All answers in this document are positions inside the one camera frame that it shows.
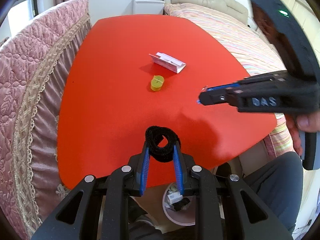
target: human hand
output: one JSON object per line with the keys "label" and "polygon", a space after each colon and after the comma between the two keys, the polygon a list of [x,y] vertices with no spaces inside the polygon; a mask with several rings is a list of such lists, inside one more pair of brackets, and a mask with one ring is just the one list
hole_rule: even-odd
{"label": "human hand", "polygon": [[305,132],[317,132],[320,130],[320,111],[299,115],[294,121],[291,115],[285,116],[287,120],[287,127],[293,140],[293,148],[297,154],[302,155],[303,149],[301,147],[301,139],[299,130]]}

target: orange tabletop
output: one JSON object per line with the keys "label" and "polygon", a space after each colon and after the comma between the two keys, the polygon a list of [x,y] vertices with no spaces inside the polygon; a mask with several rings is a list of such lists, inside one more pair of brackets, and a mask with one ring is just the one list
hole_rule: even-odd
{"label": "orange tabletop", "polygon": [[[152,63],[162,52],[185,62],[179,73]],[[160,91],[150,89],[164,77]],[[241,154],[276,126],[274,114],[238,113],[228,104],[197,104],[204,86],[248,76],[212,36],[191,21],[134,15],[99,20],[71,67],[58,129],[58,165],[73,188],[84,176],[109,175],[141,152],[152,125],[175,131],[181,151],[213,168]],[[173,163],[151,158],[148,187],[175,180]]]}

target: white nightstand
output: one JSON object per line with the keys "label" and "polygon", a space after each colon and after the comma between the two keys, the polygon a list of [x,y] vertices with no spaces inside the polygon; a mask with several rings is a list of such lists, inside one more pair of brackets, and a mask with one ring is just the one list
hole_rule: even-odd
{"label": "white nightstand", "polygon": [[248,25],[250,26],[251,29],[253,29],[254,31],[256,31],[258,29],[258,26],[256,25],[256,23],[254,22],[254,20],[252,20],[251,18],[248,18]]}
{"label": "white nightstand", "polygon": [[133,0],[133,14],[163,14],[162,0]]}

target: yellow object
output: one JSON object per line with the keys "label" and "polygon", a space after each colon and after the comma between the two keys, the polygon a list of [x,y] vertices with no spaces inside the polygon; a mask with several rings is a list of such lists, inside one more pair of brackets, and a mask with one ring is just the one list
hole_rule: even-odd
{"label": "yellow object", "polygon": [[163,82],[164,82],[163,76],[153,76],[150,87],[153,91],[159,91],[163,85]]}

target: metal screw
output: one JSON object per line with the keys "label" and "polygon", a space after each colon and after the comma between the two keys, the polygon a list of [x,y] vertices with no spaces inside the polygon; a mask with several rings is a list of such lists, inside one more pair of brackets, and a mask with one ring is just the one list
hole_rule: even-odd
{"label": "metal screw", "polygon": [[123,167],[121,168],[121,171],[123,171],[123,172],[129,172],[129,171],[131,171],[131,167],[128,166],[128,165],[123,166]]}
{"label": "metal screw", "polygon": [[92,176],[92,175],[85,176],[85,178],[84,178],[85,182],[91,182],[93,180],[94,180],[94,176]]}
{"label": "metal screw", "polygon": [[238,176],[237,174],[231,174],[231,175],[230,175],[230,179],[231,179],[232,181],[238,181],[238,180],[239,180],[239,176]]}
{"label": "metal screw", "polygon": [[195,165],[195,166],[192,167],[192,170],[194,172],[200,172],[202,170],[202,168],[200,166],[198,166],[198,165]]}

